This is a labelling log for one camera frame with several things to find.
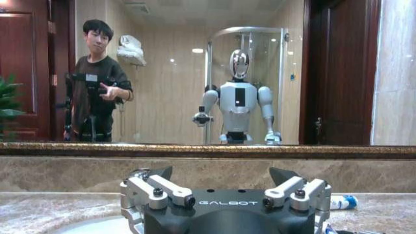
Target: sink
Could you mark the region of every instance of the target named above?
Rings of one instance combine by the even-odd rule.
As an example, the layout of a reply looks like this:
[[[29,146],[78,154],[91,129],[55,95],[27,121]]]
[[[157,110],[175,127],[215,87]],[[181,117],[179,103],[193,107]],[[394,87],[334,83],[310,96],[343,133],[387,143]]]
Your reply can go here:
[[[59,229],[54,233],[57,234],[131,234],[130,222],[123,216],[111,216],[106,218],[91,219],[79,223],[75,223],[65,228]]]

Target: man's black hair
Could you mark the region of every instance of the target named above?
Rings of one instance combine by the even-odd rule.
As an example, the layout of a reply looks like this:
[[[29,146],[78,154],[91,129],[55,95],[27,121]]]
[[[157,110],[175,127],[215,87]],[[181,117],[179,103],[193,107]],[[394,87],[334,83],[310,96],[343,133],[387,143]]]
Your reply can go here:
[[[103,34],[109,36],[109,41],[111,41],[115,34],[109,24],[99,19],[87,20],[83,26],[83,30],[86,34],[89,34],[91,30],[99,33],[103,32]]]

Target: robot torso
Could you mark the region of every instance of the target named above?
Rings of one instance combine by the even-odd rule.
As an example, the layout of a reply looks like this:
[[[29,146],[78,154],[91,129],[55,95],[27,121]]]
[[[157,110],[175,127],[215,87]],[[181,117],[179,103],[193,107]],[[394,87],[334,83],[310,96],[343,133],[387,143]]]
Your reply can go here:
[[[229,81],[221,87],[221,110],[227,132],[247,132],[258,105],[258,89],[249,82]]]

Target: curved shower frame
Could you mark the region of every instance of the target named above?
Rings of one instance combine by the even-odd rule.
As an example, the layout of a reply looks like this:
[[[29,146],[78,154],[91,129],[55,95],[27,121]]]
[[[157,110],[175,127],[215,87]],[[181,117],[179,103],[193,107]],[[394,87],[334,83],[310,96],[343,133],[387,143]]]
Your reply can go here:
[[[206,86],[211,85],[211,70],[213,70],[213,40],[219,36],[231,33],[281,33],[281,59],[279,59],[279,109],[278,117],[282,116],[282,90],[283,90],[283,51],[285,51],[285,30],[283,28],[266,28],[266,27],[231,27],[218,31],[209,39],[207,51],[206,51]],[[245,45],[245,37],[242,37],[242,46]],[[211,125],[210,122],[205,127],[205,144],[211,144]]]

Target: dark red door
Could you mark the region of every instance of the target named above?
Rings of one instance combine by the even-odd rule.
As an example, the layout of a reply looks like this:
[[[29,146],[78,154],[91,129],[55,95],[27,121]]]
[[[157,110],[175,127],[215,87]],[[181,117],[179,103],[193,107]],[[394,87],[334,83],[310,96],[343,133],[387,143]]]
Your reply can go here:
[[[0,5],[0,72],[17,76],[22,95],[18,139],[50,140],[49,5],[10,0]]]
[[[315,140],[307,143],[370,144],[378,7],[378,0],[313,6],[307,131]]]

